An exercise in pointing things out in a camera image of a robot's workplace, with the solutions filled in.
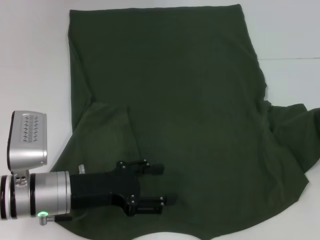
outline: green led light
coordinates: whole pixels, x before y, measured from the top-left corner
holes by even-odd
[[[46,211],[41,211],[38,213],[38,217],[46,217],[48,215],[49,215],[49,213],[47,213]]]

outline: dark green cloth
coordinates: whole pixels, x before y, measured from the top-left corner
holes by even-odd
[[[264,100],[240,5],[70,11],[73,135],[53,171],[163,163],[142,194],[177,193],[162,215],[73,211],[93,240],[177,232],[208,240],[296,202],[320,158],[320,111]]]

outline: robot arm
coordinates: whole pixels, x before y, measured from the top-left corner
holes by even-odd
[[[162,164],[148,161],[120,161],[113,171],[79,174],[68,171],[33,173],[30,169],[47,164],[47,115],[32,111],[12,114],[7,147],[7,165],[12,175],[0,182],[2,220],[36,217],[41,225],[51,221],[70,221],[73,209],[118,206],[127,216],[161,214],[163,207],[175,204],[176,196],[167,194],[141,197],[138,177],[162,175]]]

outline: silver knob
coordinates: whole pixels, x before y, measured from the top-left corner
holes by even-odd
[[[55,221],[55,216],[48,216],[47,212],[40,212],[38,216],[39,216],[39,223],[41,226],[47,225],[48,222]]]
[[[79,165],[79,174],[85,174],[85,173],[86,173],[85,165],[83,164]]]

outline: ventilation grille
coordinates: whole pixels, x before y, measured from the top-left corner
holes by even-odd
[[[38,116],[25,115],[23,117],[23,134],[22,140],[26,143],[38,141]]]

